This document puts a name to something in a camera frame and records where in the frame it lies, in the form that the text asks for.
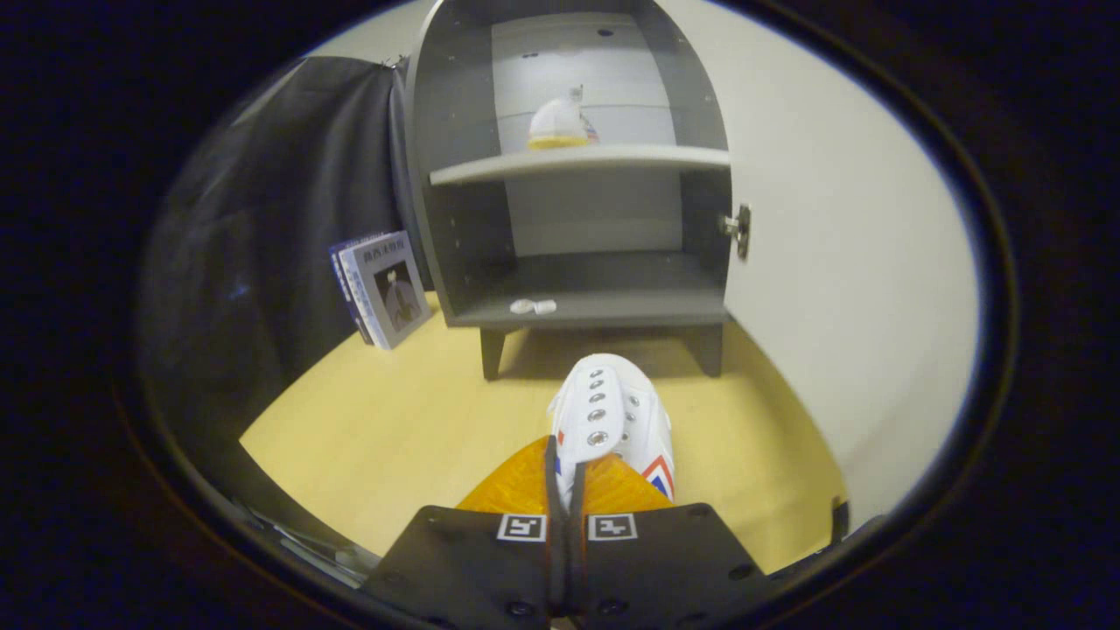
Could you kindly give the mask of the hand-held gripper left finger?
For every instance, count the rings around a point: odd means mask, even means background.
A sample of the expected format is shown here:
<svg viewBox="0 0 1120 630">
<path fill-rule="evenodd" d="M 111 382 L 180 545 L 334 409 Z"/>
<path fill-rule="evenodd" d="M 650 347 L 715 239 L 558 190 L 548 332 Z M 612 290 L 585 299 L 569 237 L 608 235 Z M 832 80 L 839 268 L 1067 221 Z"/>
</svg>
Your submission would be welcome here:
<svg viewBox="0 0 1120 630">
<path fill-rule="evenodd" d="M 556 439 L 512 464 L 535 492 L 528 512 L 424 506 L 363 585 L 365 597 L 420 629 L 548 629 L 564 601 L 564 519 L 556 518 Z"/>
</svg>

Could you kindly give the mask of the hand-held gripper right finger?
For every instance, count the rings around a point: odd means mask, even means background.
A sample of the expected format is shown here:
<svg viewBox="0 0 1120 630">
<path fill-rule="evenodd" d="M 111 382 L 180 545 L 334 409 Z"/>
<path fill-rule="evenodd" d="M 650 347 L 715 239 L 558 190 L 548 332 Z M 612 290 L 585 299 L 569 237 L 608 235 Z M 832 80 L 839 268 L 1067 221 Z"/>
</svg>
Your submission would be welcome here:
<svg viewBox="0 0 1120 630">
<path fill-rule="evenodd" d="M 571 597 L 588 629 L 749 626 L 775 594 L 713 506 L 672 504 L 620 456 L 584 464 Z"/>
</svg>

